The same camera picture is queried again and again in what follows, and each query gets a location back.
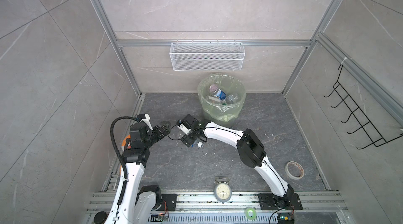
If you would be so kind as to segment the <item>crushed blue label bottle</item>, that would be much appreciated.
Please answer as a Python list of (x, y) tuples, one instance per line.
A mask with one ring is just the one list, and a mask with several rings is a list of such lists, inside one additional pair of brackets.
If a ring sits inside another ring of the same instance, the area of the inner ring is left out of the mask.
[(197, 141), (192, 145), (192, 147), (201, 148), (201, 147), (203, 146), (203, 144), (204, 144), (203, 141), (197, 140)]

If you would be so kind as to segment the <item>blue cap red bottle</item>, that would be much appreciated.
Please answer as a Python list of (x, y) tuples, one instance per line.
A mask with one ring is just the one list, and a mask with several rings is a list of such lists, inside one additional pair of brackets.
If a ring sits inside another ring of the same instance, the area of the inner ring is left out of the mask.
[(220, 87), (218, 87), (217, 84), (212, 84), (209, 87), (209, 93), (211, 96), (216, 97), (220, 100), (224, 100), (226, 98), (226, 93)]

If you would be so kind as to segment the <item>green blue label bottle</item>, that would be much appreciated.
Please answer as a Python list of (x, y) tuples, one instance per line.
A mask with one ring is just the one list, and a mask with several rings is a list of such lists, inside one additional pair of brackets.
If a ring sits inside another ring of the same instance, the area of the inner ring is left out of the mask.
[(235, 104), (235, 103), (237, 103), (239, 100), (240, 100), (239, 95), (238, 95), (237, 93), (233, 93), (233, 94), (228, 95), (228, 96), (225, 98), (225, 103), (226, 103), (227, 105), (228, 105), (228, 104)]

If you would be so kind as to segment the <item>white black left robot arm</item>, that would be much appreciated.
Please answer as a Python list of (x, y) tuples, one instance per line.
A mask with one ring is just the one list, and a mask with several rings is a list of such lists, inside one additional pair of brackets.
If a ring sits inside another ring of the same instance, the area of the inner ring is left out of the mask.
[[(114, 137), (114, 127), (121, 120), (135, 121), (130, 126), (130, 134), (124, 140), (123, 151), (120, 151)], [(169, 207), (162, 197), (159, 185), (139, 186), (150, 156), (150, 148), (170, 134), (170, 126), (171, 123), (163, 122), (152, 127), (148, 114), (121, 116), (111, 123), (111, 142), (121, 165), (119, 185), (109, 214), (105, 220), (95, 220), (94, 223), (144, 224), (153, 210), (160, 212), (153, 215), (157, 220), (168, 219)]]

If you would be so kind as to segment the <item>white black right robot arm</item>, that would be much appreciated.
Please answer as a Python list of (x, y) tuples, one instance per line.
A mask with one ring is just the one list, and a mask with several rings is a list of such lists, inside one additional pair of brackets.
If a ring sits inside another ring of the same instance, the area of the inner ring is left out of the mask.
[(184, 135), (179, 139), (190, 147), (197, 139), (221, 141), (236, 148), (242, 163), (255, 169), (270, 187), (270, 193), (258, 194), (262, 210), (302, 210), (300, 197), (274, 169), (258, 136), (250, 129), (235, 130), (209, 120), (199, 121), (186, 115), (176, 122)]

